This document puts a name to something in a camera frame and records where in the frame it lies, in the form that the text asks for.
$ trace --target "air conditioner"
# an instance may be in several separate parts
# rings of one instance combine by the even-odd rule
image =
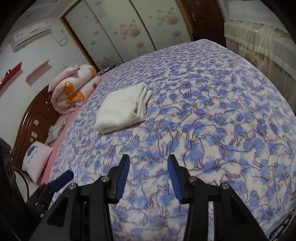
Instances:
[[[51,33],[50,22],[44,21],[25,28],[13,35],[11,47],[14,52],[18,51],[25,45],[32,43],[38,38],[41,38]]]

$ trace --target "pink bed sheet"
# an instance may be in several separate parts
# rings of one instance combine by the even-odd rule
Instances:
[[[80,109],[81,108],[79,108],[78,110],[76,110],[76,111],[74,111],[74,112],[72,112],[70,114],[67,114],[67,115],[61,115],[60,118],[57,120],[57,122],[59,122],[59,121],[65,119],[65,118],[68,118],[67,122],[65,124],[65,127],[62,130],[59,137],[56,139],[55,142],[50,144],[50,146],[53,147],[53,150],[52,150],[52,153],[51,153],[51,155],[50,155],[50,157],[48,159],[46,167],[44,168],[43,174],[40,176],[40,178],[37,181],[37,185],[40,186],[42,183],[48,183],[49,175],[50,175],[50,172],[52,171],[52,166],[54,164],[55,158],[56,158],[57,153],[59,151],[59,147],[62,144],[62,141],[63,141],[63,139],[64,139],[64,137],[66,135],[66,132],[67,132],[69,126],[74,121],[74,119],[77,116],[77,114],[79,113]]]

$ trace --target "metal bolt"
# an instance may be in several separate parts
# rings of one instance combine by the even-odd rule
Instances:
[[[190,181],[190,182],[196,182],[197,181],[197,177],[195,177],[195,176],[190,176],[189,178],[188,178],[188,180]]]
[[[222,184],[221,184],[221,187],[222,187],[223,189],[228,189],[228,188],[229,188],[229,185],[228,185],[227,183],[222,183]]]
[[[110,178],[108,176],[102,176],[101,177],[101,181],[104,182],[104,183],[107,182],[107,181],[109,181],[109,179]]]
[[[68,188],[71,189],[71,190],[75,189],[76,187],[77,187],[76,183],[70,183],[69,186],[68,186]]]

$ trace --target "wooden headboard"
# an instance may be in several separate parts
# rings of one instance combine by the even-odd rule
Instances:
[[[50,126],[54,125],[60,116],[50,102],[52,93],[47,91],[48,85],[32,100],[20,123],[11,152],[12,163],[19,170],[22,169],[22,162],[30,145],[34,141],[44,143]]]

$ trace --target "orange bear print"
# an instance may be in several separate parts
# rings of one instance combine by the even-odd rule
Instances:
[[[66,81],[65,82],[64,93],[66,95],[72,95],[74,93],[74,86],[73,86],[73,84],[70,81]]]
[[[91,72],[92,78],[96,76],[96,68],[95,67],[89,68],[89,71]]]
[[[76,91],[74,94],[72,94],[70,97],[66,99],[66,104],[75,106],[76,104],[83,101],[84,101],[84,95],[81,93],[81,91]]]

